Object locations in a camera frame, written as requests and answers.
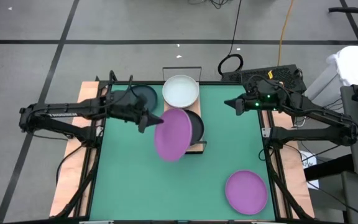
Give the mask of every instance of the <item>purple plate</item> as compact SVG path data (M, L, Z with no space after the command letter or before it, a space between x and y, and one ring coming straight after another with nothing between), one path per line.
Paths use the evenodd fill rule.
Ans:
M226 182L226 198L239 213L255 215L262 211L267 203L265 182L252 171L239 170Z
M161 119L164 123L155 128L155 148L163 160L177 161L190 146L193 135L190 118L184 110L170 109Z

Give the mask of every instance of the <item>black stand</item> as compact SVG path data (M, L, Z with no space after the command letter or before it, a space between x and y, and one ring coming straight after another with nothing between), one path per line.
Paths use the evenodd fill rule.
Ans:
M354 171L352 154L317 164L303 170L306 181L320 179L329 175L340 174L343 171Z
M328 9L328 12L345 12L358 14L358 7L332 7Z

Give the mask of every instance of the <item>plate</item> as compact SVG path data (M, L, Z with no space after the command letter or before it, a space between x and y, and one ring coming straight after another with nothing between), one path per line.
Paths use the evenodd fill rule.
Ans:
M198 83L186 75L169 78L162 87L164 100L175 108L191 106L198 98Z
M204 136L204 122L198 114L191 110L185 110L187 116L190 118L191 127L193 135L191 137L190 145L194 145L196 142L200 141Z
M161 116L164 123L155 127L154 144L165 161L177 161L190 146L193 135L189 116L184 110L170 109Z
M132 86L132 90L136 95L143 94L146 97L147 102L144 107L148 109L149 112L153 112L157 106L157 93L155 90L148 85L135 85ZM130 91L131 99L135 101L136 96L133 94L133 92Z
M239 170L226 182L226 198L239 213L255 215L266 206L267 188L258 174Z

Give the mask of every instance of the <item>wooden board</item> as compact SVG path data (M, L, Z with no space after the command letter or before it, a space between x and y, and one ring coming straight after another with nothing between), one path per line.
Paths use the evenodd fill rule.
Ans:
M77 102L96 97L98 92L98 85L98 82L83 82ZM85 127L91 125L91 121L76 117L73 118L72 124L79 127ZM81 144L77 139L69 140L67 142L65 156L74 151L80 145ZM50 216L58 214L77 191L80 184L85 151L85 148L80 149L77 153L68 158L65 163L63 163L62 168L60 169L59 181L56 186L52 207L50 209ZM89 188L84 192L84 197L88 197L88 194ZM81 210L80 215L84 214L85 210Z
M172 109L173 107L171 105L169 105L167 102L165 102L164 100L164 111L167 111L169 109ZM198 116L201 117L201 103L200 103L200 95L198 95L197 100L189 107L184 108L185 110L190 110L196 114L198 114ZM190 146L186 152L203 152L204 151L204 145L203 144L194 144L192 146Z
M293 126L291 117L289 115L285 113L279 113L277 111L273 111L272 113L275 126L287 129L290 129ZM265 121L265 127L269 127L266 111L263 111L263 117ZM287 143L287 145L293 146L294 148L298 149L298 144L295 141L290 141ZM305 173L303 172L303 165L299 153L291 147L284 146L283 149L280 150L280 155L282 158L287 189L291 192L295 200L305 210L305 212L311 217L314 217L314 210L311 204L309 190L306 183L306 177ZM277 170L277 165L274 161L275 158L273 159L273 166ZM282 200L283 195L277 186L276 193L277 198L279 199L278 205L280 209L280 215L281 217L285 218L285 207L284 202ZM297 217L294 211L292 211L292 214L294 218Z

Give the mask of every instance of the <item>wooden tray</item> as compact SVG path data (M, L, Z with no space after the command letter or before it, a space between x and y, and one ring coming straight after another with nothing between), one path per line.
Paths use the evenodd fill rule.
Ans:
M170 106L167 102L164 100L164 112L173 108ZM198 116L201 117L201 104L200 104L200 94L198 95L197 100L189 107L184 108L185 110L191 110L192 112L198 114ZM203 153L204 152L204 145L202 143L194 144L190 146L186 154L192 154L192 153Z

